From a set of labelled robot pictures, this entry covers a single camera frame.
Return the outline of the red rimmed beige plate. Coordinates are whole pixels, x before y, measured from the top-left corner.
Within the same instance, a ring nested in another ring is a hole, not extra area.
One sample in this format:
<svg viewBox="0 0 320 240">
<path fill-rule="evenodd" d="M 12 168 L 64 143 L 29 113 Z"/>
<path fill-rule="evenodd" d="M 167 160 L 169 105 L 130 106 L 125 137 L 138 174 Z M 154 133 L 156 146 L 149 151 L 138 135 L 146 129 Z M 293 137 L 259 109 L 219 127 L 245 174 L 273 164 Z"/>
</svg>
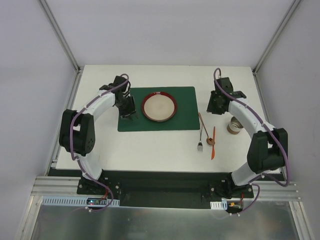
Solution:
<svg viewBox="0 0 320 240">
<path fill-rule="evenodd" d="M 176 115 L 178 104 L 167 92 L 157 91 L 148 94 L 141 104 L 143 115 L 153 122 L 166 122 Z"/>
</svg>

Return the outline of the green placemat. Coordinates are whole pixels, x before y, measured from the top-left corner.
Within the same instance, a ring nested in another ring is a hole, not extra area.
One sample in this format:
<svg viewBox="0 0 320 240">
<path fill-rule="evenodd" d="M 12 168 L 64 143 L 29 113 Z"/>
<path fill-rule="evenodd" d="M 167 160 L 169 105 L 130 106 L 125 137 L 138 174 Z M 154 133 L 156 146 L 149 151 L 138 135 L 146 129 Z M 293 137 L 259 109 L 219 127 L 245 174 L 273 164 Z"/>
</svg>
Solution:
<svg viewBox="0 0 320 240">
<path fill-rule="evenodd" d="M 144 99 L 157 92 L 171 95 L 177 103 L 175 115 L 164 122 L 148 119 L 143 113 Z M 150 131 L 187 131 L 199 130 L 198 106 L 196 91 L 193 86 L 172 87 L 134 87 L 130 90 L 134 97 L 138 117 L 132 120 L 118 118 L 117 130 L 119 132 L 150 132 Z"/>
</svg>

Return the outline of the silver fork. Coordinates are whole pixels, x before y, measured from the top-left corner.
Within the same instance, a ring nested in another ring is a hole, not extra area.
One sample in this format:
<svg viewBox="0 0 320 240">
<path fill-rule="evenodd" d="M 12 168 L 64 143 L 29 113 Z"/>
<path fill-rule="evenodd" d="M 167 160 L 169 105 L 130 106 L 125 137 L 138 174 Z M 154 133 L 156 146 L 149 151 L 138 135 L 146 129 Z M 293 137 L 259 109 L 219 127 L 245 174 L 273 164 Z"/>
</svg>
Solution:
<svg viewBox="0 0 320 240">
<path fill-rule="evenodd" d="M 200 128 L 199 128 L 199 141 L 197 144 L 197 150 L 199 152 L 202 152 L 203 151 L 203 143 L 202 143 L 203 123 L 202 123 L 202 117 L 200 112 L 198 113 L 198 117 L 199 117 Z"/>
</svg>

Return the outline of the copper spoon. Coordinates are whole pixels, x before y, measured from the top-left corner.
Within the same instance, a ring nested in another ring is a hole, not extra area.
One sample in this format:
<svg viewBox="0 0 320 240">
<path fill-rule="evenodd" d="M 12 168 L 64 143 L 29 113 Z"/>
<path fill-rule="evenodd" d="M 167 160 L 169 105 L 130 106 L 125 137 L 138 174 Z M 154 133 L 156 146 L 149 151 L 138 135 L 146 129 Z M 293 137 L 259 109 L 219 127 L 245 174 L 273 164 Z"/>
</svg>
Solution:
<svg viewBox="0 0 320 240">
<path fill-rule="evenodd" d="M 204 121 L 203 121 L 203 118 L 202 118 L 202 115 L 201 115 L 200 112 L 198 113 L 198 116 L 199 116 L 200 122 L 201 122 L 201 124 L 202 124 L 202 127 L 203 127 L 204 130 L 205 130 L 206 136 L 207 136 L 206 142 L 207 142 L 208 145 L 212 146 L 212 137 L 209 136 L 209 133 L 208 133 L 208 131 L 207 131 L 207 128 L 206 128 L 206 126 L 205 126 L 205 123 L 204 123 Z"/>
</svg>

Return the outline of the orange knife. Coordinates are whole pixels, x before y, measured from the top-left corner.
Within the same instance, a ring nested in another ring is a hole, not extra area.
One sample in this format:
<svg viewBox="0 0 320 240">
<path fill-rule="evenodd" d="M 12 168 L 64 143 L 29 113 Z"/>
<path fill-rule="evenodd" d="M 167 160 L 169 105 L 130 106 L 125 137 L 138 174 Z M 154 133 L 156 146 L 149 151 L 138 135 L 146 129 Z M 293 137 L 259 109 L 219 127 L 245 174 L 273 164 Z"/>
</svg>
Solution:
<svg viewBox="0 0 320 240">
<path fill-rule="evenodd" d="M 211 160 L 213 160 L 216 155 L 215 144 L 216 144 L 216 126 L 213 127 Z"/>
</svg>

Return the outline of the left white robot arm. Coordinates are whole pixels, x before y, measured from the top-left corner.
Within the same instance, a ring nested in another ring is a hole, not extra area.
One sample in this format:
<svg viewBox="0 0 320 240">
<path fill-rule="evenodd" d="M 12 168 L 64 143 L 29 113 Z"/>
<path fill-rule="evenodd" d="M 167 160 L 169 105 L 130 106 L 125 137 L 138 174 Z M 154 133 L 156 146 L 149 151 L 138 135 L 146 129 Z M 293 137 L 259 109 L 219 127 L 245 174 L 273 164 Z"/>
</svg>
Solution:
<svg viewBox="0 0 320 240">
<path fill-rule="evenodd" d="M 97 94 L 79 109 L 66 109 L 62 114 L 59 145 L 71 155 L 89 180 L 88 188 L 99 195 L 105 191 L 106 183 L 100 179 L 103 173 L 95 150 L 95 121 L 108 109 L 116 107 L 121 119 L 132 120 L 137 116 L 134 97 L 130 93 L 129 75 L 117 75 L 114 81 L 99 88 Z"/>
</svg>

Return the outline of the steel cup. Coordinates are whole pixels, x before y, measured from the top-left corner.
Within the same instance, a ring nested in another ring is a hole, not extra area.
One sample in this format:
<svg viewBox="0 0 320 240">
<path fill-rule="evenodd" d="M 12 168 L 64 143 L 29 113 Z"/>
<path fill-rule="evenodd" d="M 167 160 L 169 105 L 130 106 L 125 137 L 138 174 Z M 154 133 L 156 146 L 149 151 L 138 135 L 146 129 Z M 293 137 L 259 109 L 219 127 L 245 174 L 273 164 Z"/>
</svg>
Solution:
<svg viewBox="0 0 320 240">
<path fill-rule="evenodd" d="M 243 125 L 234 116 L 230 119 L 230 121 L 227 125 L 227 131 L 232 135 L 239 134 L 243 128 L 244 128 Z"/>
</svg>

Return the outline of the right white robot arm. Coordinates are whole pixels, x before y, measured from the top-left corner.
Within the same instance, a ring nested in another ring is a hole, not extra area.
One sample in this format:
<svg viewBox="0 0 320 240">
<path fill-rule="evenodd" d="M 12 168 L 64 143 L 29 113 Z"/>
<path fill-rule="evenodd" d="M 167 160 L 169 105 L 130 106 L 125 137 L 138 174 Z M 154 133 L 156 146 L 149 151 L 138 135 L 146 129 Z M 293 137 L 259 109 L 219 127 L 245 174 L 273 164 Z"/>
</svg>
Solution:
<svg viewBox="0 0 320 240">
<path fill-rule="evenodd" d="M 246 162 L 215 187 L 218 196 L 231 199 L 262 175 L 287 165 L 288 133 L 284 128 L 275 128 L 264 122 L 249 106 L 246 95 L 242 91 L 234 91 L 228 77 L 215 79 L 214 86 L 207 112 L 216 115 L 230 113 L 251 138 Z"/>
</svg>

